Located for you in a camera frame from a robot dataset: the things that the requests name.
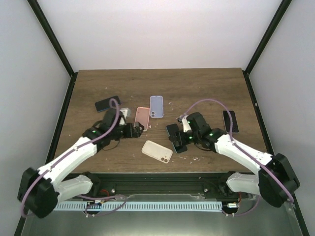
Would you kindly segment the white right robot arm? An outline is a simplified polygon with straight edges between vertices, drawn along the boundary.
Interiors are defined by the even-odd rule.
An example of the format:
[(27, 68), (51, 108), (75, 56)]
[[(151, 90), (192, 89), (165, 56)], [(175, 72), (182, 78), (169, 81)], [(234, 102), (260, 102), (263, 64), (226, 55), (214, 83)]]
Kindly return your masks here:
[(299, 180), (287, 157), (271, 155), (249, 147), (215, 128), (183, 129), (176, 124), (166, 128), (170, 142), (178, 152), (189, 144), (201, 145), (204, 150), (224, 155), (250, 170), (250, 174), (232, 173), (219, 185), (219, 193), (230, 198), (236, 192), (261, 196), (273, 207), (281, 207), (287, 200), (293, 202)]

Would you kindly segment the black right frame post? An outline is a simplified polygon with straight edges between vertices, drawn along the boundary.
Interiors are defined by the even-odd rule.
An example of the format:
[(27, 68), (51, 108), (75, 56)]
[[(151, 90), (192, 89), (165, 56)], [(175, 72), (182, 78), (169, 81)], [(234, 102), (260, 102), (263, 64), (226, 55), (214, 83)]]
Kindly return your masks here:
[(278, 27), (281, 19), (285, 15), (287, 9), (289, 8), (292, 0), (282, 0), (279, 7), (277, 8), (272, 20), (270, 21), (264, 35), (262, 36), (253, 56), (251, 57), (247, 67), (243, 70), (244, 76), (250, 75), (254, 69), (256, 63), (258, 62), (260, 56), (262, 55), (264, 49), (266, 48), (268, 42), (270, 41), (272, 35), (274, 34), (276, 28)]

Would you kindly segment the white black phone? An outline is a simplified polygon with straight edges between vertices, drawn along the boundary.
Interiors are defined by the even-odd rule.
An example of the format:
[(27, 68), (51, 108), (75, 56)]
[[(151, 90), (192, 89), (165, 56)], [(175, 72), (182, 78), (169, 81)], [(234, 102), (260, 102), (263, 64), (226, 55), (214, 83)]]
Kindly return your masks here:
[(224, 121), (224, 127), (225, 131), (227, 133), (232, 132), (232, 134), (239, 133), (239, 127), (236, 119), (236, 113), (233, 110), (230, 110), (230, 115), (227, 111), (223, 111), (223, 121)]

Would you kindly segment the black left frame post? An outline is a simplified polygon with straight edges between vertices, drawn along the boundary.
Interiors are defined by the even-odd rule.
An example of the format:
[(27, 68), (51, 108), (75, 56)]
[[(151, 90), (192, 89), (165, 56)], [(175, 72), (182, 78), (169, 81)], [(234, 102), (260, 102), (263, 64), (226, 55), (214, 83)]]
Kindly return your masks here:
[(38, 19), (40, 25), (42, 26), (45, 34), (47, 35), (51, 45), (53, 46), (55, 52), (57, 53), (59, 59), (61, 60), (64, 68), (66, 69), (67, 73), (70, 77), (75, 76), (75, 72), (70, 65), (70, 62), (65, 55), (49, 21), (47, 20), (42, 8), (40, 7), (40, 4), (37, 0), (27, 0), (29, 6), (31, 7), (33, 13), (35, 14), (36, 18)]

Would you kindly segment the teal black phone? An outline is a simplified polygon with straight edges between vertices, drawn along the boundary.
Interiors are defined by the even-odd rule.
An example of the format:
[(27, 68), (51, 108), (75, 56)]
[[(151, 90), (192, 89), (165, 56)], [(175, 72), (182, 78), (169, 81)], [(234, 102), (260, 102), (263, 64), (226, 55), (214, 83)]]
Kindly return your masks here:
[(173, 148), (177, 154), (183, 153), (188, 150), (187, 146), (181, 143), (180, 130), (177, 124), (170, 124), (166, 126), (168, 138), (173, 145)]

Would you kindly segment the white phone case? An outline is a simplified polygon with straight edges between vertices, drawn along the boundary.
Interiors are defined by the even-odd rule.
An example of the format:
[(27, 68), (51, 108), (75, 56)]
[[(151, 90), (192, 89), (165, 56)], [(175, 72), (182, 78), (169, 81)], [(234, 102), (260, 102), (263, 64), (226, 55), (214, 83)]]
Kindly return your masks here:
[(149, 140), (144, 143), (141, 152), (162, 163), (168, 163), (173, 155), (171, 149)]

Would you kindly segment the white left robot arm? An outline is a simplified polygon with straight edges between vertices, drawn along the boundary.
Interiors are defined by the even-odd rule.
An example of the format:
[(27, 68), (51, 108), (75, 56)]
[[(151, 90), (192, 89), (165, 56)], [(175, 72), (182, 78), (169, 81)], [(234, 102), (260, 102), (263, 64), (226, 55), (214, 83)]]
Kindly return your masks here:
[(22, 208), (38, 218), (49, 215), (57, 204), (81, 197), (94, 199), (100, 194), (101, 181), (90, 172), (73, 179), (66, 177), (81, 163), (96, 155), (112, 140), (138, 138), (145, 127), (142, 123), (128, 123), (129, 109), (108, 110), (103, 119), (88, 128), (76, 143), (48, 164), (26, 169), (21, 178), (17, 199)]

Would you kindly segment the black frame post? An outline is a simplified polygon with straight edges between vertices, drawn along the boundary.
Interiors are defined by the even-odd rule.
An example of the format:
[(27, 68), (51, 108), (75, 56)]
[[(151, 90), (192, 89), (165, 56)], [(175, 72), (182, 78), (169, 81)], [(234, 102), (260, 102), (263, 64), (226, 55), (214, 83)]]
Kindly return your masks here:
[(274, 34), (276, 28), (278, 27), (281, 19), (285, 15), (287, 9), (289, 8), (292, 0), (282, 0), (279, 7), (277, 8), (272, 20), (270, 21), (264, 35), (262, 36), (253, 56), (251, 57), (247, 67), (243, 70), (244, 76), (250, 75), (254, 69), (256, 63), (258, 62), (260, 56), (262, 55), (264, 49), (266, 48), (268, 42), (270, 41), (272, 35)]
[(66, 69), (67, 73), (70, 77), (75, 76), (75, 72), (70, 65), (70, 62), (65, 55), (49, 21), (47, 20), (42, 8), (40, 7), (40, 4), (37, 0), (27, 0), (29, 6), (31, 7), (33, 13), (35, 14), (36, 18), (38, 19), (40, 25), (42, 26), (45, 34), (47, 35), (51, 45), (53, 46), (55, 52), (57, 53), (59, 59), (61, 60), (64, 68)]

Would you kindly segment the pink phone case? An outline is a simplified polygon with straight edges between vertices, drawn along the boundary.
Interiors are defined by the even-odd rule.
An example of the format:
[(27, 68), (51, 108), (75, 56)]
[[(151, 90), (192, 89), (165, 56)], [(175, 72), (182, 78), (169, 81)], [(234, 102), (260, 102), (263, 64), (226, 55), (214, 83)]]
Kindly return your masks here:
[(150, 108), (138, 107), (135, 115), (135, 122), (144, 126), (144, 131), (147, 131), (150, 118)]

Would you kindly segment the grey metal front plate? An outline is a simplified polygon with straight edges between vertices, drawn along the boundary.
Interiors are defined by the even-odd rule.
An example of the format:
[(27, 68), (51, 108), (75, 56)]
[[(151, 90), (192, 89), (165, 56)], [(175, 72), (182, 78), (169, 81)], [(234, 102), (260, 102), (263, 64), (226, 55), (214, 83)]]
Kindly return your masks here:
[(55, 211), (27, 219), (23, 236), (301, 236), (295, 209), (273, 208), (263, 200), (250, 213), (226, 217), (217, 212), (115, 212), (87, 218)]

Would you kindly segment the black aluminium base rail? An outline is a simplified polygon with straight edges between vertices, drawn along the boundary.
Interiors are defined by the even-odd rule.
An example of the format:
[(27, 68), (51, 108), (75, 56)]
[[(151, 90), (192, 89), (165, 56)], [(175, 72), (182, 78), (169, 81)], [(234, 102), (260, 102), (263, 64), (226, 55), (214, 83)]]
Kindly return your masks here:
[(101, 199), (135, 194), (204, 194), (206, 198), (234, 200), (239, 193), (261, 196), (266, 202), (280, 207), (292, 199), (298, 183), (291, 175), (282, 176), (260, 170), (257, 175), (226, 173), (159, 173), (159, 174), (69, 174), (72, 196)]

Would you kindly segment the blue black phone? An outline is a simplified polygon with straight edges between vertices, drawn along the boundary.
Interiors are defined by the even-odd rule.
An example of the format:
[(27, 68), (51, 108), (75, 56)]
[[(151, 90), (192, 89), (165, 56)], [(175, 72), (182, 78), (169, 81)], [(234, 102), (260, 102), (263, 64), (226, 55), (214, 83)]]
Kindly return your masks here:
[(96, 111), (102, 112), (102, 111), (108, 110), (110, 108), (111, 99), (115, 99), (119, 105), (121, 104), (120, 98), (117, 95), (115, 95), (115, 96), (100, 100), (98, 102), (95, 102), (94, 105), (95, 105)]

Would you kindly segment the lavender phone case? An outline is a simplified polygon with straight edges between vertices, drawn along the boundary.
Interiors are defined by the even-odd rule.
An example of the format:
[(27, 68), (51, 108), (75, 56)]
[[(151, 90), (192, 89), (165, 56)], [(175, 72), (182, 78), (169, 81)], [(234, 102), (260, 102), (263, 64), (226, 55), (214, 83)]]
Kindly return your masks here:
[(150, 97), (150, 117), (163, 118), (164, 117), (163, 97), (161, 95), (153, 95)]

